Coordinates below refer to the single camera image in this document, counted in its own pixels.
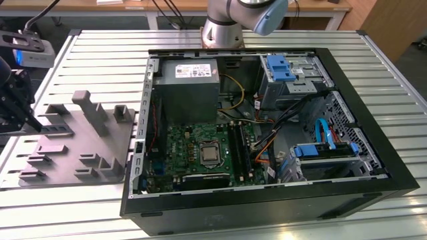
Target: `red wire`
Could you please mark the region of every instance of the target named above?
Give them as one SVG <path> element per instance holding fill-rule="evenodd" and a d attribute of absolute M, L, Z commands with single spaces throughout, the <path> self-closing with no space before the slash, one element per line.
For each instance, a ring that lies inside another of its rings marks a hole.
<path fill-rule="evenodd" d="M 332 127 L 328 127 L 328 129 L 330 129 L 331 132 L 332 132 L 334 140 L 335 140 L 336 142 L 342 142 L 342 140 L 340 140 L 339 136 L 336 135 L 336 132 L 334 131 Z"/>
<path fill-rule="evenodd" d="M 151 102 L 151 103 L 152 103 L 152 117 L 153 117 L 153 138 L 152 138 L 147 153 L 149 153 L 152 151 L 152 148 L 153 148 L 153 145 L 155 145 L 155 141 L 156 141 L 156 138 L 157 138 L 156 105 L 155 105 L 153 102 Z"/>

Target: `wooden desk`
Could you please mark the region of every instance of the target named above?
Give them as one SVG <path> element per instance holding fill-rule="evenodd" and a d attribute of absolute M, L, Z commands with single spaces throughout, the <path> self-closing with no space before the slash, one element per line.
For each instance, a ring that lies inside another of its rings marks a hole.
<path fill-rule="evenodd" d="M 35 16 L 51 3 L 52 0 L 4 0 L 0 6 L 0 16 L 27 17 Z M 163 0 L 157 0 L 165 15 L 173 13 Z M 173 0 L 173 3 L 184 16 L 207 16 L 208 0 Z M 351 11 L 352 6 L 346 0 L 339 4 L 327 0 L 299 0 L 299 16 L 331 18 L 326 30 L 336 30 L 343 21 L 344 15 Z M 288 7 L 286 17 L 294 17 L 296 4 Z M 47 14 L 51 17 L 108 17 L 108 16 L 144 16 L 148 18 L 151 30 L 157 29 L 157 17 L 161 16 L 151 0 L 131 1 L 123 4 L 97 5 L 96 0 L 61 0 L 52 11 Z"/>

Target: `blue plastic bracket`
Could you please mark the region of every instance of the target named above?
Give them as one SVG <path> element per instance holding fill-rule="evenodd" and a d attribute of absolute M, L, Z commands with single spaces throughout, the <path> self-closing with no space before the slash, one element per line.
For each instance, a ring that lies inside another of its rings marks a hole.
<path fill-rule="evenodd" d="M 294 82 L 296 76 L 291 72 L 291 65 L 282 55 L 267 56 L 267 66 L 275 82 Z"/>

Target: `ventilation grille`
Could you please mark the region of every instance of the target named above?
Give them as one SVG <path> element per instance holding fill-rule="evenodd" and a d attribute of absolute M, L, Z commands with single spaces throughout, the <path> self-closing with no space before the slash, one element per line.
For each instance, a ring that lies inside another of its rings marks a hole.
<path fill-rule="evenodd" d="M 370 155 L 367 146 L 363 140 L 359 138 L 355 129 L 351 127 L 347 127 L 351 121 L 344 114 L 344 110 L 340 107 L 339 101 L 335 98 L 335 96 L 330 94 L 326 99 L 322 99 L 320 101 L 312 101 L 312 103 L 316 103 L 316 106 L 308 106 L 303 111 L 304 113 L 302 114 L 302 117 L 299 118 L 300 120 L 302 119 L 307 120 L 303 122 L 303 124 L 306 126 L 304 129 L 307 129 L 307 133 L 311 141 L 316 142 L 316 134 L 315 134 L 316 119 L 324 118 L 330 126 L 332 126 L 332 129 L 336 135 L 340 137 L 340 139 L 346 142 L 356 143 L 360 148 L 360 154 L 364 156 Z"/>

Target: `metal extrusion table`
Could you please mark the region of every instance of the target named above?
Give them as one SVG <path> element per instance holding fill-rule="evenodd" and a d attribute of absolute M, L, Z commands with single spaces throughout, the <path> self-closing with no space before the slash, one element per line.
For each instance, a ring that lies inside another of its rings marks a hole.
<path fill-rule="evenodd" d="M 344 219 L 168 236 L 179 239 L 390 239 L 427 237 L 427 103 L 367 36 L 354 31 L 244 32 L 248 48 L 326 47 L 418 180 L 420 189 Z M 139 109 L 148 49 L 200 48 L 199 31 L 87 30 L 68 36 L 55 68 L 36 93 L 35 113 L 71 104 L 88 90 L 105 109 Z M 12 137 L 0 156 L 0 239 L 143 238 L 119 216 L 123 184 L 19 188 L 19 174 L 37 136 Z"/>

